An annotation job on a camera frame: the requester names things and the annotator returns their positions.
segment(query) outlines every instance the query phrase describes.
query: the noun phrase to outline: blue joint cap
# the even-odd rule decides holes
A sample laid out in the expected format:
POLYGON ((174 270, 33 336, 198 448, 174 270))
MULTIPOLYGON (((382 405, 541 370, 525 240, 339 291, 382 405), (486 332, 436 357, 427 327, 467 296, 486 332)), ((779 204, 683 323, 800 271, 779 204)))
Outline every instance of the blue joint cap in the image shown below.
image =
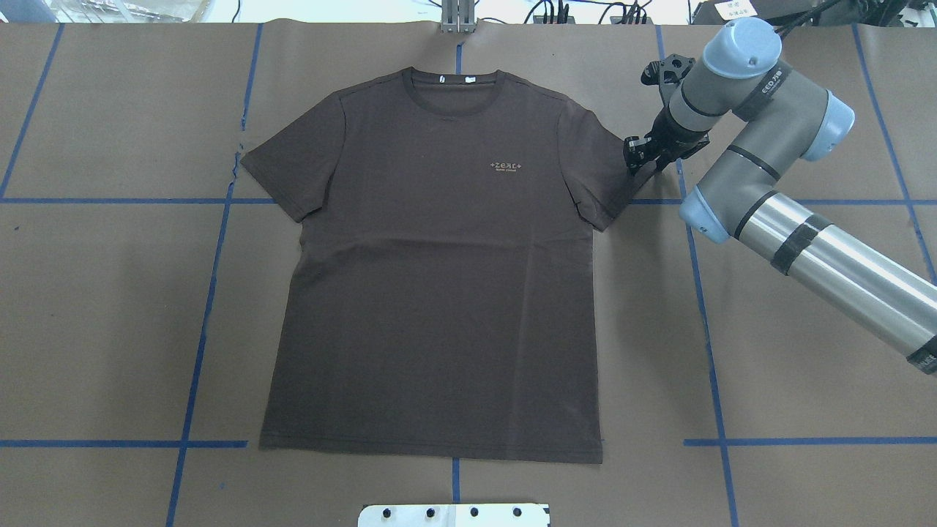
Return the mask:
POLYGON ((833 92, 826 90, 826 113, 823 116, 823 122, 820 123, 820 131, 813 138, 811 147, 804 152, 802 158, 807 161, 822 159, 836 148, 853 128, 855 122, 855 112, 846 106, 833 92))
POLYGON ((706 202, 706 198, 703 197, 698 187, 694 187, 690 195, 683 200, 680 206, 680 219, 718 244, 729 239, 729 233, 709 208, 709 203, 706 202))
POLYGON ((770 23, 746 17, 722 27, 703 48, 703 64, 726 79, 764 75, 781 58, 781 37, 770 23))

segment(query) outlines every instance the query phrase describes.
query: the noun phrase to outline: white tag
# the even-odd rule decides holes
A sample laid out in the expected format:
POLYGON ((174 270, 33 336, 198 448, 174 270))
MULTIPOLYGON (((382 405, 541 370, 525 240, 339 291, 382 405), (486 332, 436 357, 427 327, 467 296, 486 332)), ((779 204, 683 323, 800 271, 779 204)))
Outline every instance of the white tag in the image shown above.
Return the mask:
POLYGON ((754 6, 749 0, 732 0, 731 2, 720 2, 716 4, 716 10, 723 20, 730 21, 743 17, 758 16, 754 6))

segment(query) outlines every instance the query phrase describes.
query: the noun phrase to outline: metal cylinder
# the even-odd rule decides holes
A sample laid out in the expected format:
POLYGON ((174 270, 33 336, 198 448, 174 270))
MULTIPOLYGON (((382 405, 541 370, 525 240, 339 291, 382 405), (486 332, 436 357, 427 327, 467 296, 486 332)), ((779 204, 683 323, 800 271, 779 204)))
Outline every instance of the metal cylinder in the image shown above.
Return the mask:
POLYGON ((937 376, 937 287, 780 193, 739 241, 937 376))

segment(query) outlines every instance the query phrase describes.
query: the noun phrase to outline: black band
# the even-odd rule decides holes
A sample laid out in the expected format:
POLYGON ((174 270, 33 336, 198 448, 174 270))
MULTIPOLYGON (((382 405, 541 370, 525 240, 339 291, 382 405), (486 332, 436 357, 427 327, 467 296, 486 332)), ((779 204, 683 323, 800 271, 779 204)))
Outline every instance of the black band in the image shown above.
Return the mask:
POLYGON ((791 264, 794 263, 794 260, 800 256, 800 253, 803 252, 805 248, 811 246, 813 238, 832 224, 829 219, 819 214, 814 214, 805 219, 803 223, 794 229, 790 236, 787 236, 787 239, 784 240, 784 243, 781 244, 778 251, 774 253, 774 258, 771 259, 771 266, 778 269, 786 276, 791 270, 791 264))
POLYGON ((767 172, 767 174, 773 177, 775 181, 781 180, 781 175, 778 173, 778 171, 774 170, 774 167, 769 165, 767 161, 765 161, 764 159, 761 159, 758 156, 755 156, 752 152, 749 152, 748 150, 742 148, 741 146, 736 146, 734 144, 730 144, 729 147, 726 148, 726 150, 729 150, 730 152, 735 152, 736 154, 739 154, 743 158, 751 161, 752 163, 757 165, 758 168, 767 172))
POLYGON ((732 113, 746 122, 757 117, 765 109, 765 106, 771 102, 771 98, 778 92, 778 88, 791 76, 791 71, 794 71, 791 65, 778 61, 778 64, 762 77, 755 89, 751 90, 749 96, 736 106, 732 113))
POLYGON ((908 355, 908 362, 928 375, 937 371, 937 336, 928 340, 920 350, 908 355))
POLYGON ((771 196, 773 196, 773 195, 775 195, 775 194, 777 194, 777 193, 778 193, 778 191, 776 191, 776 190, 770 190, 767 194, 765 194, 764 196, 762 196, 761 198, 759 198, 759 200, 758 200, 757 202, 755 202, 754 205, 751 206, 751 208, 749 209, 749 211, 745 213, 745 216, 743 216, 743 217, 742 217, 742 220, 738 223, 738 226, 736 226, 736 233, 733 234, 733 236, 735 237, 736 240, 738 239, 739 236, 741 236, 741 234, 742 234, 742 229, 744 229, 744 228, 745 228, 745 225, 748 224, 749 219, 751 219, 751 215, 754 214, 755 211, 758 210, 763 204, 765 204, 765 202, 768 200, 768 198, 770 198, 771 196))
POLYGON ((683 93, 683 84, 680 85, 680 96, 683 97, 683 102, 687 104, 687 108, 693 110, 696 113, 699 113, 700 115, 705 115, 706 117, 722 117, 723 115, 725 115, 725 113, 703 112, 699 108, 696 108, 695 106, 693 106, 693 103, 691 103, 690 100, 687 99, 687 94, 683 93))

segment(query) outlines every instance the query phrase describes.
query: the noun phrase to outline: robotic arm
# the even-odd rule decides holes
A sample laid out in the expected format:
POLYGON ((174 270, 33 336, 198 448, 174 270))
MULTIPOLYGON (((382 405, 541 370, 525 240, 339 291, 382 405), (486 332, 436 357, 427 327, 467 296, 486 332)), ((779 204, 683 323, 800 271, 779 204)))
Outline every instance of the robotic arm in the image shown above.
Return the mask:
POLYGON ((828 154, 855 121, 852 109, 779 60, 781 39, 755 18, 727 23, 702 66, 680 55, 651 63, 645 84, 664 107, 643 139, 626 140, 645 179, 709 143, 729 111, 748 125, 680 206, 716 243, 733 236, 937 376, 937 288, 774 189, 798 158, 828 154))

